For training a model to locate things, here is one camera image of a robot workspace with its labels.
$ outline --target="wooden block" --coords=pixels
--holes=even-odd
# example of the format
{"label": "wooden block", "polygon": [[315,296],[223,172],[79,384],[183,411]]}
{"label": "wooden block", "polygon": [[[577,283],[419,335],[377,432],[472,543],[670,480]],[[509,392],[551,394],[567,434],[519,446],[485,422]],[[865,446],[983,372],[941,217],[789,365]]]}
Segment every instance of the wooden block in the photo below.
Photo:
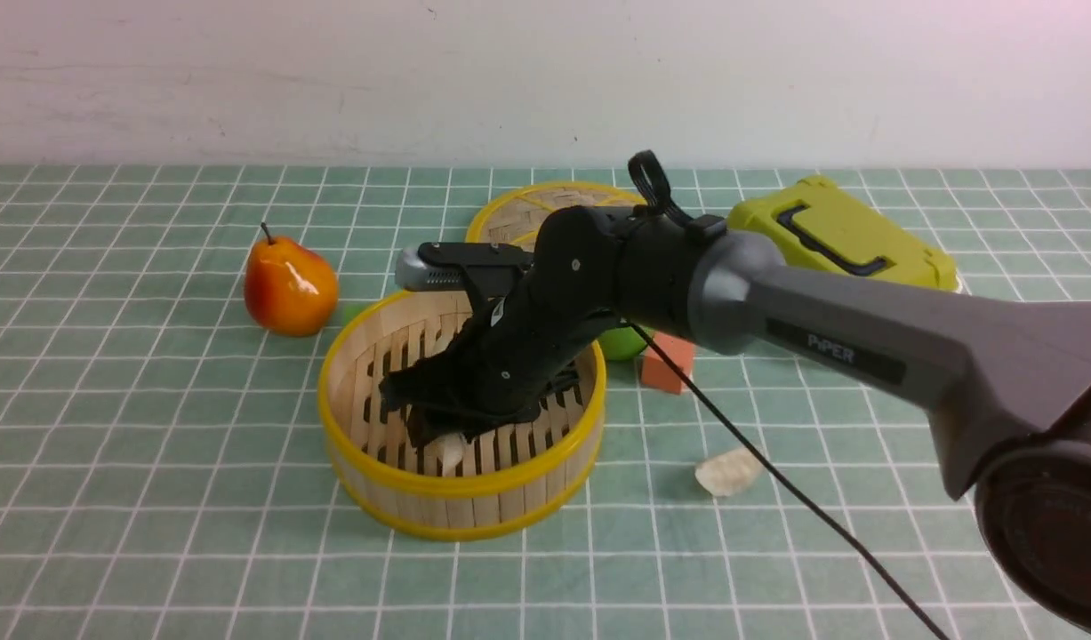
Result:
{"label": "wooden block", "polygon": [[[664,353],[668,353],[668,358],[671,358],[671,361],[675,362],[691,377],[692,367],[695,365],[695,345],[667,334],[656,334],[654,340],[660,349],[663,349]],[[664,393],[673,393],[676,396],[680,396],[684,390],[683,381],[680,381],[680,376],[676,376],[675,372],[668,367],[655,349],[648,349],[644,352],[639,382],[644,386],[658,388]]]}

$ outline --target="green grid tablecloth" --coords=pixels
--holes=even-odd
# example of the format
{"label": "green grid tablecloth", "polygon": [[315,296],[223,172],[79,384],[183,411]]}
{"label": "green grid tablecloth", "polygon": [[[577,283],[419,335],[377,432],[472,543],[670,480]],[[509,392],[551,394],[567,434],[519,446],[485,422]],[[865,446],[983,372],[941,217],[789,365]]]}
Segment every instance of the green grid tablecloth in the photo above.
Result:
{"label": "green grid tablecloth", "polygon": [[[692,214],[812,170],[671,171]],[[955,255],[974,295],[1091,299],[1091,171],[826,171]],[[314,389],[338,331],[250,323],[257,224],[394,289],[392,252],[461,239],[502,191],[623,171],[0,166],[0,639],[925,638],[764,476],[712,502],[735,440],[611,367],[603,452],[570,506],[493,542],[417,542],[353,507]],[[922,414],[758,345],[695,379],[955,638],[1081,638],[1004,579],[940,491]]]}

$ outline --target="yellow rim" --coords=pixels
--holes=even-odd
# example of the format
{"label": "yellow rim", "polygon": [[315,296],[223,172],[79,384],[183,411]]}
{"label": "yellow rim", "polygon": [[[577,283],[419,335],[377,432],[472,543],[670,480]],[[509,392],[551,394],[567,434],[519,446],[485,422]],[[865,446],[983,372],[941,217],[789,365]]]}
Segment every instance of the yellow rim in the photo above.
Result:
{"label": "yellow rim", "polygon": [[428,498],[475,498],[478,495],[491,495],[502,493],[528,483],[532,479],[539,479],[556,469],[558,464],[563,464],[565,459],[573,455],[577,447],[585,443],[589,433],[594,432],[597,420],[604,413],[604,397],[607,387],[608,370],[604,364],[604,353],[599,345],[590,345],[594,350],[595,376],[594,394],[585,406],[585,413],[582,414],[577,424],[570,430],[570,434],[561,438],[556,445],[551,446],[544,454],[530,458],[528,461],[514,464],[509,469],[502,469],[492,474],[481,474],[471,478],[432,478],[420,476],[419,474],[407,473],[401,469],[387,466],[377,459],[363,454],[351,445],[350,440],[335,422],[328,402],[328,371],[335,360],[335,354],[339,351],[340,345],[347,339],[348,334],[353,331],[358,325],[365,323],[369,317],[375,315],[380,310],[403,300],[404,297],[415,295],[409,291],[398,291],[387,295],[386,299],[363,309],[359,315],[355,316],[335,337],[328,353],[324,357],[323,367],[320,372],[320,382],[316,385],[316,406],[320,410],[320,418],[324,425],[324,433],[328,440],[339,450],[344,459],[359,471],[363,476],[371,479],[382,485],[407,493],[424,495]]}
{"label": "yellow rim", "polygon": [[601,439],[604,436],[604,430],[599,431],[597,438],[597,445],[594,446],[594,454],[589,458],[589,462],[585,466],[585,469],[580,470],[579,476],[574,479],[574,482],[556,495],[555,498],[550,499],[549,503],[542,505],[541,507],[517,516],[512,520],[505,520],[505,522],[496,523],[496,526],[489,527],[471,527],[471,528],[440,528],[440,527],[427,527],[420,526],[420,523],[411,522],[411,520],[404,520],[392,515],[387,515],[380,511],[377,508],[372,506],[363,496],[355,491],[347,479],[344,478],[343,470],[339,469],[339,462],[335,460],[334,456],[329,454],[331,464],[333,466],[333,471],[335,472],[335,478],[339,479],[340,485],[344,486],[344,491],[347,492],[349,497],[363,510],[367,511],[371,518],[377,519],[383,526],[394,528],[407,535],[413,535],[416,538],[425,538],[428,540],[439,540],[439,542],[471,542],[472,540],[485,540],[489,538],[499,538],[507,533],[513,533],[519,531],[523,528],[535,526],[535,523],[541,522],[554,511],[560,509],[573,498],[574,494],[582,486],[585,486],[586,479],[589,479],[589,474],[594,472],[595,463],[597,463],[597,455],[599,449],[601,449]]}
{"label": "yellow rim", "polygon": [[598,182],[585,182],[582,180],[541,182],[539,185],[528,185],[520,188],[520,190],[508,191],[507,193],[501,194],[499,195],[499,197],[491,200],[491,203],[483,206],[481,210],[478,212],[478,215],[475,216],[475,219],[472,219],[472,221],[470,222],[470,227],[468,227],[467,229],[467,242],[468,243],[480,242],[481,232],[485,228],[485,222],[488,222],[489,218],[491,218],[491,216],[493,215],[493,212],[505,206],[506,204],[512,202],[512,200],[529,200],[529,202],[536,202],[536,200],[531,197],[533,191],[559,190],[559,188],[561,186],[573,186],[577,188],[577,190],[606,191],[606,193],[610,195],[607,195],[604,200],[601,200],[601,203],[606,202],[606,200],[625,198],[625,200],[633,200],[633,202],[638,204],[644,204],[644,198],[639,197],[639,195],[627,193],[627,191],[619,190],[618,188],[612,185],[601,185],[601,183]]}

